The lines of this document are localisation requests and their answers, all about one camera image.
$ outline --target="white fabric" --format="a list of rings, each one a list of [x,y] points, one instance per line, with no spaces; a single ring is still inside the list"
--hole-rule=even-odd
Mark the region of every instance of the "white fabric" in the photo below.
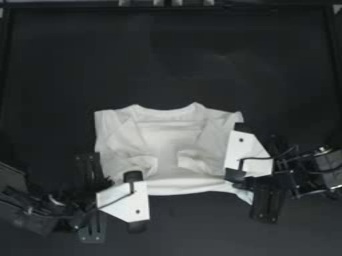
[[[123,174],[141,170],[149,195],[219,191],[251,203],[252,193],[224,181],[229,131],[240,112],[208,109],[199,103],[176,110],[132,105],[94,113],[96,145],[103,171],[120,184]]]

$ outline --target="black background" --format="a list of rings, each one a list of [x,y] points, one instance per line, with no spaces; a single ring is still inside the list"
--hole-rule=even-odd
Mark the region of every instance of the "black background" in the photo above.
[[[116,2],[117,0],[54,0],[54,2],[64,2],[64,3],[80,3],[80,2]],[[0,0],[0,3],[50,3],[49,0]],[[247,3],[247,4],[338,4],[342,3],[340,0],[227,0],[227,3]]]
[[[264,137],[303,149],[338,128],[331,56],[319,9],[271,12],[17,10],[4,94],[2,132],[34,182],[69,184],[73,155],[93,148],[93,111],[139,103],[169,109],[193,101],[240,110]],[[232,195],[151,198],[147,233],[111,220],[107,243],[46,239],[1,223],[5,255],[288,255],[332,253],[340,202],[290,200],[276,226],[247,219]]]

